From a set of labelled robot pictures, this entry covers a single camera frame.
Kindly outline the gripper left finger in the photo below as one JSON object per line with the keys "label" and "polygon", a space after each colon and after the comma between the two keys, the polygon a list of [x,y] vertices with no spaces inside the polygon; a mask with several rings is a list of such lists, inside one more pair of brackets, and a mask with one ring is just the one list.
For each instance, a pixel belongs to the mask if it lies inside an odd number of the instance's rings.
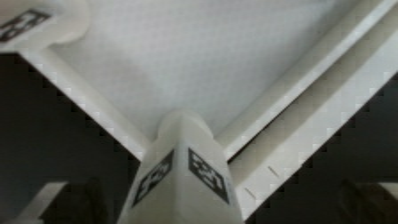
{"label": "gripper left finger", "polygon": [[50,182],[11,224],[109,224],[102,181]]}

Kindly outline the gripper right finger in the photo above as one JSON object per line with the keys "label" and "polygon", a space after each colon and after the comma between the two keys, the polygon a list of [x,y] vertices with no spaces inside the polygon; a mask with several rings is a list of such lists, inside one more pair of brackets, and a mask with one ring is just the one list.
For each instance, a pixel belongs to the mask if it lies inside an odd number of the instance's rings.
{"label": "gripper right finger", "polygon": [[398,224],[398,182],[345,180],[335,224]]}

